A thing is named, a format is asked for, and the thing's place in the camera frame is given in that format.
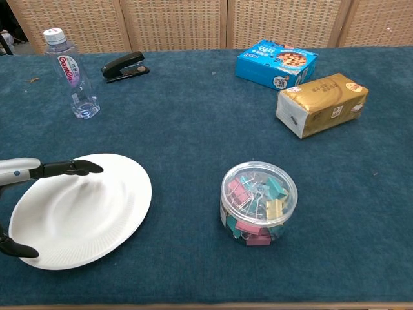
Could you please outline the silver and black left robot hand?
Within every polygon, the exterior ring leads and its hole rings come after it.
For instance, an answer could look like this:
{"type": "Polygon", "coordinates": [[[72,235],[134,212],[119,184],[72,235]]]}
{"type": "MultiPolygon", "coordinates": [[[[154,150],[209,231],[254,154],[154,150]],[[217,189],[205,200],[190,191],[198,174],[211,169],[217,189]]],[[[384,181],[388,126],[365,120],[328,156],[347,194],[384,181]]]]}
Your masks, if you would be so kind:
{"type": "MultiPolygon", "coordinates": [[[[104,169],[88,160],[69,160],[42,163],[37,158],[14,158],[1,160],[1,192],[11,186],[30,180],[51,178],[60,175],[86,176],[99,174],[104,169]]],[[[4,229],[1,229],[1,252],[18,258],[37,258],[34,248],[15,242],[4,229]]]]}

